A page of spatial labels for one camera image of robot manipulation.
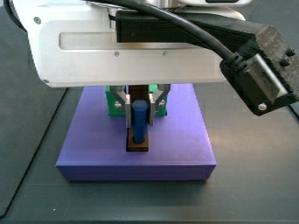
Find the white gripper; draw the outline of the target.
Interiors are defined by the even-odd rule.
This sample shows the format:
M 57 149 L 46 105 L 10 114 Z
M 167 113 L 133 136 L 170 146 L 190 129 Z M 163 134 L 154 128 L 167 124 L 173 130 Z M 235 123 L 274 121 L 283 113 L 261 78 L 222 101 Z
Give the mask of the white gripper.
M 119 43 L 117 9 L 83 0 L 14 0 L 42 81 L 54 88 L 111 86 L 115 107 L 133 124 L 131 98 L 118 85 L 159 84 L 149 95 L 149 124 L 173 83 L 223 81 L 221 57 L 195 45 Z

